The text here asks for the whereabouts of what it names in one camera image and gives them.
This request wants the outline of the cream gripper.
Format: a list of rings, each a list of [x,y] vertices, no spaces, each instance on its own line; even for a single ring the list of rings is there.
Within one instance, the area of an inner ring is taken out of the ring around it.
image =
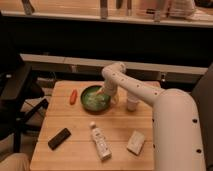
[[[100,88],[96,91],[95,95],[107,94],[111,97],[111,102],[117,104],[119,102],[119,96],[117,93],[118,87],[112,83],[105,83],[103,88]]]

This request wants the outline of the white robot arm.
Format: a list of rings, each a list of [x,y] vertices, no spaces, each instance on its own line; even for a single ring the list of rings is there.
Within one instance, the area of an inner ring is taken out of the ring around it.
[[[114,96],[120,86],[152,107],[154,171],[206,171],[199,112],[190,94],[127,76],[122,62],[105,66],[102,76],[105,94]]]

